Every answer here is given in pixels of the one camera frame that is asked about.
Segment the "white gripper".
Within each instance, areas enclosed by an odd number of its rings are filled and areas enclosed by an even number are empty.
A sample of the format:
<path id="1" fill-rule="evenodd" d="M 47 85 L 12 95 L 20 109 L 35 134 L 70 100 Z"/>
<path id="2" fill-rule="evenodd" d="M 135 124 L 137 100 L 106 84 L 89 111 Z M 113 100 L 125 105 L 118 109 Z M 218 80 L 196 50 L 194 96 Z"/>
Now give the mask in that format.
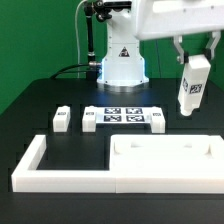
<path id="1" fill-rule="evenodd" d="M 189 53 L 182 48 L 182 37 L 211 32 L 204 55 L 215 57 L 224 29 L 224 0 L 132 0 L 131 22 L 139 40 L 173 37 L 177 61 L 186 64 Z"/>

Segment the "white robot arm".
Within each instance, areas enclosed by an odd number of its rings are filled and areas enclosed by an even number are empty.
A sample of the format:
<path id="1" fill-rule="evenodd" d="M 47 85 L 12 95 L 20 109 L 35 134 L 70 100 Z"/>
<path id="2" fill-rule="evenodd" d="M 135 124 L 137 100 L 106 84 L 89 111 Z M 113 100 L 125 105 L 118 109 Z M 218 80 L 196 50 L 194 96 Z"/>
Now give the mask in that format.
<path id="1" fill-rule="evenodd" d="M 180 38 L 210 32 L 214 49 L 224 30 L 224 0 L 98 0 L 95 11 L 107 23 L 107 54 L 97 84 L 113 91 L 130 91 L 149 82 L 139 44 L 172 37 L 184 59 Z"/>

